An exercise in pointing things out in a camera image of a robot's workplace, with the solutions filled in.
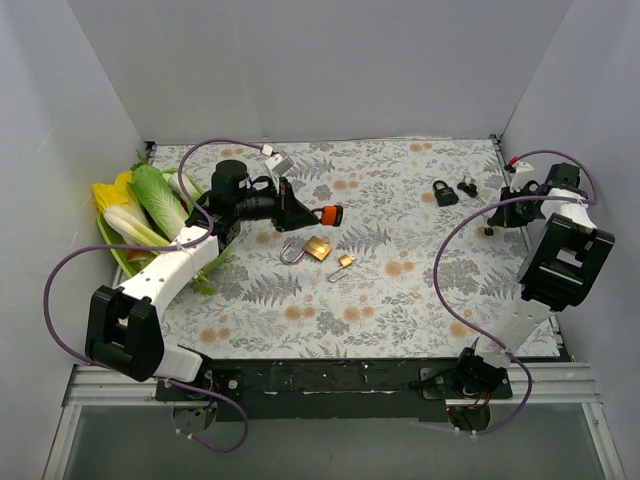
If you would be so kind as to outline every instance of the floral tablecloth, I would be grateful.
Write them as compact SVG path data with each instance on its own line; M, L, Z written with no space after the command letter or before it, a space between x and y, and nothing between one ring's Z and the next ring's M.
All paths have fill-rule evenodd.
M268 221L245 222L225 263L210 276L217 289L204 296L185 288L169 305L162 331L169 342L213 358L456 357L475 332L456 322L433 290L435 253L445 236L480 206L460 193L450 207L435 203L432 183L450 186L473 177L484 201L504 184L489 140L372 140L287 143L295 167L287 173L297 198L310 208L342 204L340 228L312 227L284 234ZM160 146L154 164L176 167L188 146ZM205 188L215 164L241 160L252 177L264 174L264 156L247 148L200 149L186 171ZM517 290L526 254L519 230L483 234L477 219L446 252L442 286L466 318L491 330ZM312 235L333 246L320 263L305 255L283 265ZM329 283L338 257L354 255L348 276ZM555 356L549 322L518 352Z

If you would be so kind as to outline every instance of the gray floor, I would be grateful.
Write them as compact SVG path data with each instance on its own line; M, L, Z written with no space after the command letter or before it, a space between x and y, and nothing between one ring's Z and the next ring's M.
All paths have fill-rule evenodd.
M494 407L494 418L513 407ZM240 424L205 434L227 444ZM530 405L480 438L407 420L255 421L246 444L221 455L175 434L167 407L85 407L67 479L599 479L580 405Z

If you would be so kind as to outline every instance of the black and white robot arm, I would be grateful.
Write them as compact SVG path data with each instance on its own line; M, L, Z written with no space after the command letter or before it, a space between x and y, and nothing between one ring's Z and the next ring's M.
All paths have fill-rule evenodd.
M530 195L587 199L579 190L580 171L574 165L553 165L541 185L528 163L518 162L511 171L511 185L502 189L500 200ZM589 219L582 202L516 202L498 209L487 224L489 228L522 227L535 219L546 219L546 225L520 268L520 295L492 331L507 350L484 335L465 348L454 373L457 391L479 394L497 389L506 378L509 353L517 352L554 313L585 299L615 242L613 235Z
M160 320L178 292L236 238L241 222L270 219L283 232L317 224L339 226L342 221L339 205L320 209L318 218L295 198L291 184L281 176L291 166L282 165L287 161L271 156L266 162L269 175L254 181L244 163L220 162L211 177L211 190L198 199L214 219L212 234L195 246L180 248L208 232L207 219L194 210L173 242L177 250L161 253L115 289L100 287L91 298L87 357L138 381L151 377L196 381L202 373L202 354L165 343ZM258 183L266 187L257 189Z

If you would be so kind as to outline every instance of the table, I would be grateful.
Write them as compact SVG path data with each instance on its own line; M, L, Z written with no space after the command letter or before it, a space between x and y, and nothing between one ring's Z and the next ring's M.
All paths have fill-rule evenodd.
M166 341L212 358L457 357L477 334L455 321L433 290L435 253L446 235L482 205L460 193L449 207L435 203L432 184L475 179L485 202L499 198L504 178L490 140L387 139L274 145L295 161L286 177L310 208L342 204L340 228L278 233L268 221L245 222L228 259L210 275L213 296L186 287L162 319ZM158 146L153 163L175 168L189 145ZM207 146L186 165L205 188L215 164L245 162L252 177L266 157L231 145ZM515 276L527 247L518 229L483 233L474 221L445 252L441 284L466 318L491 330L519 286ZM333 251L320 263L305 255L283 265L279 253L298 251L312 236ZM337 258L354 255L348 276L326 275ZM558 346L543 324L518 352L554 357Z

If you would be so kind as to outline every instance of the white wall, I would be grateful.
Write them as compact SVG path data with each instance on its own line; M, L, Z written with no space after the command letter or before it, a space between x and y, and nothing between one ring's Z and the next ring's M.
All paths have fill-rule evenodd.
M640 0L574 0L504 136L511 156L557 148L595 174L594 221L616 245L590 296L561 316L593 366L629 478L640 478ZM551 158L538 159L548 165Z
M40 478L72 362L49 337L42 289L72 249L99 241L91 183L110 181L142 143L64 0L0 0L0 478ZM109 253L79 259L53 313L82 349L91 292Z
M69 0L145 139L502 132L571 0Z

